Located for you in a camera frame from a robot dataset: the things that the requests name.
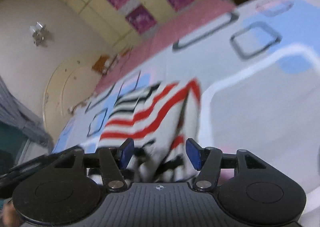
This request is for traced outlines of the pink mattress cover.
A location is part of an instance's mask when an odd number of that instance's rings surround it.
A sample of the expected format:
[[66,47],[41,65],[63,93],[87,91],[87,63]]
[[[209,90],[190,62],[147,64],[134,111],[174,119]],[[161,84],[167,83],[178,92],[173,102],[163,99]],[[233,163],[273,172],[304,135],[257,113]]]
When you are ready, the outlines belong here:
[[228,0],[201,0],[160,27],[153,37],[134,48],[124,48],[112,59],[93,94],[98,95],[140,64],[177,42],[180,38],[231,12],[236,5]]

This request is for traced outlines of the patterned blue pink grey bedsheet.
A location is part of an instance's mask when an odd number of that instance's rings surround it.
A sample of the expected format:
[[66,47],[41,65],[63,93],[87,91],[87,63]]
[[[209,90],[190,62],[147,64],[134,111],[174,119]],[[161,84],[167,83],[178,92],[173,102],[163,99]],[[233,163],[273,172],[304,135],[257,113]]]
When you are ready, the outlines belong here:
[[252,0],[158,51],[127,54],[54,150],[94,151],[116,96],[191,78],[201,85],[199,143],[250,150],[303,187],[305,217],[319,215],[319,0]]

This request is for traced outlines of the white floral pillow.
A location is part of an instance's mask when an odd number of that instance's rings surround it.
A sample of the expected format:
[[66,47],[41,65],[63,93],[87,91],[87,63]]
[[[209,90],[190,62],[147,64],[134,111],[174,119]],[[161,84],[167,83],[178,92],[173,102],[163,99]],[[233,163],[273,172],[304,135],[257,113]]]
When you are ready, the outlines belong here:
[[88,104],[88,102],[89,102],[91,99],[95,98],[96,96],[97,96],[97,94],[96,94],[96,93],[93,93],[93,94],[91,94],[88,98],[86,98],[86,99],[82,100],[81,102],[78,102],[77,104],[69,107],[69,108],[68,108],[68,113],[69,113],[70,115],[74,115],[74,114],[75,114],[75,111],[77,110],[77,108],[79,108],[79,107],[85,107],[85,106]]

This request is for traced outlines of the white red black striped sweater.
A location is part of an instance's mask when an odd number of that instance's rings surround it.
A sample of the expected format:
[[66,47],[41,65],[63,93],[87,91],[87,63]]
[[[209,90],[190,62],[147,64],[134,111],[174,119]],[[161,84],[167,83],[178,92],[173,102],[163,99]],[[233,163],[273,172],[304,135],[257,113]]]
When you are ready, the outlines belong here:
[[133,139],[133,155],[121,171],[128,184],[190,181],[197,171],[185,142],[197,136],[200,100],[196,78],[129,92],[116,100],[97,147],[119,147]]

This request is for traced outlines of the grey curtain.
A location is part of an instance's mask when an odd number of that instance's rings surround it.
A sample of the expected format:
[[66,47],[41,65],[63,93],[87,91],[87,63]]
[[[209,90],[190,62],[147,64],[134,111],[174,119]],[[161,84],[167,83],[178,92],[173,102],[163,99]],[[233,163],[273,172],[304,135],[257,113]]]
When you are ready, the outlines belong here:
[[44,129],[43,121],[16,99],[1,78],[1,122],[20,130],[31,141],[53,150],[52,137]]

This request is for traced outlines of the purple poster lower left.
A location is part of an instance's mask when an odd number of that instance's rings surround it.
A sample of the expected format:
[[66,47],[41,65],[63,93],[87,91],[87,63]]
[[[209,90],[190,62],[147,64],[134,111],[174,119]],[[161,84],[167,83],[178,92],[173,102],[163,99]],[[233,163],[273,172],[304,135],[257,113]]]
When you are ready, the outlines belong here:
[[143,6],[140,5],[131,11],[126,20],[132,25],[132,27],[141,35],[153,28],[157,21],[152,14]]

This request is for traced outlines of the orange patterned pillow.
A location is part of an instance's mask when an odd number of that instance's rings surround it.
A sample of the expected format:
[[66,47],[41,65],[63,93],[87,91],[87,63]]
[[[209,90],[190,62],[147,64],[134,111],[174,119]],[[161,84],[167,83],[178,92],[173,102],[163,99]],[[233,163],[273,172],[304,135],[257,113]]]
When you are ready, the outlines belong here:
[[112,71],[112,69],[115,67],[118,61],[119,61],[118,55],[113,57],[108,55],[102,55],[94,63],[94,65],[92,66],[92,70],[101,75],[106,75]]

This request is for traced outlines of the cream wooden headboard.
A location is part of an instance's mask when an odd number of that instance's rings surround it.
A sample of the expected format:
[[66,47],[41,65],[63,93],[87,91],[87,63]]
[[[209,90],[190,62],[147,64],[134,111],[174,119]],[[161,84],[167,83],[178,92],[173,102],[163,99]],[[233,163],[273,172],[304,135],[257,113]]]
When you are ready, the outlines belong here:
[[79,54],[64,60],[51,75],[43,94],[42,116],[45,130],[56,143],[72,117],[68,109],[92,95],[101,74],[92,66],[102,53]]

